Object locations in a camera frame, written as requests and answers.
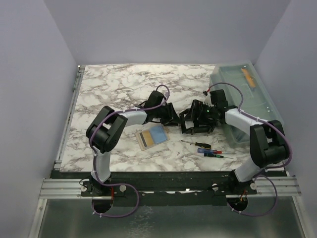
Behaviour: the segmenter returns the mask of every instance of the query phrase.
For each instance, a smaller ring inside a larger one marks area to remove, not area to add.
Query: blue screwdriver handle
[[[198,153],[213,153],[215,150],[211,150],[211,149],[204,149],[204,148],[198,148],[197,152]]]

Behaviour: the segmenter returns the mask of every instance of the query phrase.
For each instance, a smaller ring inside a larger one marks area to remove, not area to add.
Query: metal floor
[[[250,198],[246,211],[261,213],[273,198]],[[89,200],[48,200],[41,238],[304,238],[291,197],[281,197],[277,209],[258,218],[245,217],[218,206],[140,207],[133,215],[100,218]],[[122,214],[129,207],[114,207]]]

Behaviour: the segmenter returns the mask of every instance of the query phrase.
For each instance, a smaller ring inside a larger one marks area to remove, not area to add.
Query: small box
[[[153,126],[135,134],[141,150],[149,149],[155,145],[169,140],[166,128],[162,125]]]
[[[241,109],[245,112],[266,120],[276,119],[284,124],[250,61],[217,64],[210,75],[210,86],[219,82],[231,83],[241,90],[244,97]],[[235,88],[225,84],[211,88],[211,90],[217,89],[224,90],[229,106],[239,105],[241,96]],[[249,143],[250,138],[243,131],[230,125],[223,125],[222,128],[231,147]]]

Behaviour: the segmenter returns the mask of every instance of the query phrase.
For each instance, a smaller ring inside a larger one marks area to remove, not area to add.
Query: orange object
[[[253,79],[251,78],[249,72],[245,68],[242,68],[241,71],[243,72],[244,76],[246,77],[246,80],[247,80],[250,88],[252,88],[252,89],[255,88],[256,85],[255,85]]]

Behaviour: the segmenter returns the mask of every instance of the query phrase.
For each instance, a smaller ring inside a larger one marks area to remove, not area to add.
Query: screw
[[[81,186],[81,187],[80,187],[80,190],[81,190],[82,192],[86,192],[86,191],[87,191],[87,188],[86,188],[85,186]]]
[[[253,182],[253,183],[250,184],[250,188],[252,190],[256,190],[257,189],[257,185]]]
[[[127,187],[125,185],[120,185],[119,189],[121,192],[124,192],[127,189]]]
[[[212,189],[213,189],[213,191],[218,191],[218,189],[219,189],[218,184],[214,183],[212,185]]]

